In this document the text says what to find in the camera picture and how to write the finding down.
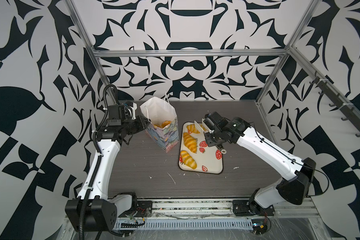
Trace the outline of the white and steel tongs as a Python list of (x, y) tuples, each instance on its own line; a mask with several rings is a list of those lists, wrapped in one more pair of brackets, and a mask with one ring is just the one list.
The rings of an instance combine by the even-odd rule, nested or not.
[[(197, 131), (199, 131), (201, 134), (209, 133), (209, 129), (204, 125), (204, 123), (197, 123), (194, 121), (194, 125)], [(222, 153), (226, 154), (227, 151), (223, 148), (222, 145), (215, 145), (215, 147)]]

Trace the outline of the colourful printed paper bag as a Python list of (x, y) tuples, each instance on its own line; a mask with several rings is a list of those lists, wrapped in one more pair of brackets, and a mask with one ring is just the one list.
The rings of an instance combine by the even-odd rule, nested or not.
[[(142, 114), (150, 120), (146, 128), (147, 134), (164, 151), (169, 152), (179, 142), (178, 116), (175, 108), (169, 103), (168, 99), (152, 97), (140, 106)], [(164, 121), (172, 123), (164, 129), (155, 128)]]

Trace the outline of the column fake croissant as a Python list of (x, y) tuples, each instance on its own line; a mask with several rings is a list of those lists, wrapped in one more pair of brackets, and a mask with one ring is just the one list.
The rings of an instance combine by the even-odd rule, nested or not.
[(184, 146), (187, 147), (192, 153), (197, 153), (198, 140), (188, 133), (183, 133)]

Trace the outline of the ring shaped fake bread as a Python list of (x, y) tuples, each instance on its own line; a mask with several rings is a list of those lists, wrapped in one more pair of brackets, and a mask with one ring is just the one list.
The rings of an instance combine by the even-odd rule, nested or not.
[(170, 125), (171, 123), (172, 123), (171, 121), (164, 121), (160, 125), (154, 125), (154, 127), (164, 129), (166, 126)]

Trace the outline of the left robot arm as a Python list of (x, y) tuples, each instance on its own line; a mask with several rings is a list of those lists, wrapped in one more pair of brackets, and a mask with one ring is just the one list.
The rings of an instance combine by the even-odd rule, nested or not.
[(112, 199), (108, 196), (112, 169), (123, 144), (129, 145), (134, 135), (144, 131), (149, 119), (137, 115), (137, 104), (121, 103), (118, 90), (107, 85), (103, 91), (105, 115), (95, 130), (92, 142), (96, 149), (93, 163), (80, 192), (74, 200), (69, 200), (65, 212), (80, 240), (87, 232), (96, 232), (96, 239), (103, 232), (124, 237), (115, 232), (117, 218), (122, 214), (133, 215), (138, 208), (135, 193), (122, 193)]

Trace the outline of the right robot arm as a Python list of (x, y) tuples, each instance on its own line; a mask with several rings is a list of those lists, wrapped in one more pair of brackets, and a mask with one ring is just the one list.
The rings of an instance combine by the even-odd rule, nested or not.
[(209, 147), (217, 147), (223, 152), (224, 143), (237, 144), (265, 161), (281, 176), (275, 183), (256, 189), (247, 201), (233, 201), (235, 216), (266, 217), (276, 204), (286, 202), (299, 206), (309, 197), (309, 188), (317, 172), (314, 160), (288, 153), (238, 117), (229, 120), (214, 112), (205, 115), (203, 124), (207, 128), (204, 136)]

